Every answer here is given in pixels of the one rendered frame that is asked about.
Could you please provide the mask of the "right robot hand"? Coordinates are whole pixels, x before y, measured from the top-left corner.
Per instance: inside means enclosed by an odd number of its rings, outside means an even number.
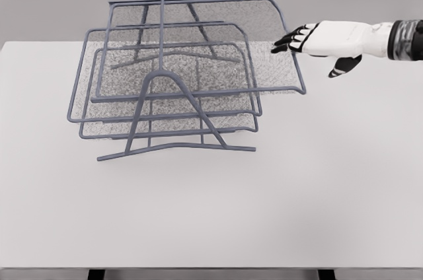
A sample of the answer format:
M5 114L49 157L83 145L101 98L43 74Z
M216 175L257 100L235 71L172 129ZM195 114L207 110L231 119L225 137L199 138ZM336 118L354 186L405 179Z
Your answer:
M362 60L365 35L370 25L363 22L329 21L304 24L274 42L273 54L304 53L312 57L335 57L328 77L353 70Z

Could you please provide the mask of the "large grey mesh file tray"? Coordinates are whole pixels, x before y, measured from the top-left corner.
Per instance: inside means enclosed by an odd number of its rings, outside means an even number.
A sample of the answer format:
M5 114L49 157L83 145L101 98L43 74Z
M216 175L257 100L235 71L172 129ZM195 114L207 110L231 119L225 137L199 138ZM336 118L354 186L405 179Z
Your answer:
M143 0L110 4L108 24L159 27L163 43L168 24L229 22L238 26L247 38L258 93L298 92L305 85L295 55L291 51L273 54L272 43L286 32L283 14L274 0Z

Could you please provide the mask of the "small grey mesh file tray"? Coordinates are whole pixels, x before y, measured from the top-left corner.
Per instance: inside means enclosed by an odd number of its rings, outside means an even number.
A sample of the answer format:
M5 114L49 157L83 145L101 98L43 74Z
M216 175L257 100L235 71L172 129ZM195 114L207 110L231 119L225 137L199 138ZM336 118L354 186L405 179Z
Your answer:
M235 44L145 47L87 46L73 118L84 139L125 139L142 85L135 135L174 137L255 132L260 115L249 59Z

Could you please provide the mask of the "medium grey mesh file tray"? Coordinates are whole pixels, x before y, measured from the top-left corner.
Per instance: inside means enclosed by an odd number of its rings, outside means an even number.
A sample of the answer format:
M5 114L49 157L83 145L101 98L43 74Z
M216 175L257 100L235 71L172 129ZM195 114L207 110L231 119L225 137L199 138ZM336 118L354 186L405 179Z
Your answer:
M131 118L121 103L137 102L146 76L147 100L158 104L157 114L188 118L165 104L184 93L165 76L174 73L190 94L202 100L213 117L260 116L262 106L254 65L243 31L229 22L168 24L163 43L159 27L95 28L85 35L68 110L71 122L120 123Z

